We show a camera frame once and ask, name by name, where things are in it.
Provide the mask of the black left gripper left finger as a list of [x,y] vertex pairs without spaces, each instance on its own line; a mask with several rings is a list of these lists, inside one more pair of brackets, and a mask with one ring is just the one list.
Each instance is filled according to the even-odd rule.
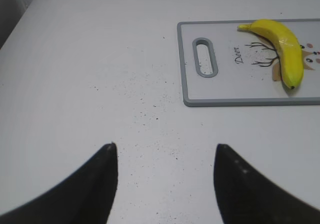
[[61,183],[0,217],[2,224],[105,224],[118,186],[115,143],[103,145]]

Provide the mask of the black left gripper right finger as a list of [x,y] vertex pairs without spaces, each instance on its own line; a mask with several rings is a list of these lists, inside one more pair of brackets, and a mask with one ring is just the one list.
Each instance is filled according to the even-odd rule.
[[277,186],[227,144],[215,151],[213,185],[225,224],[318,224],[320,211]]

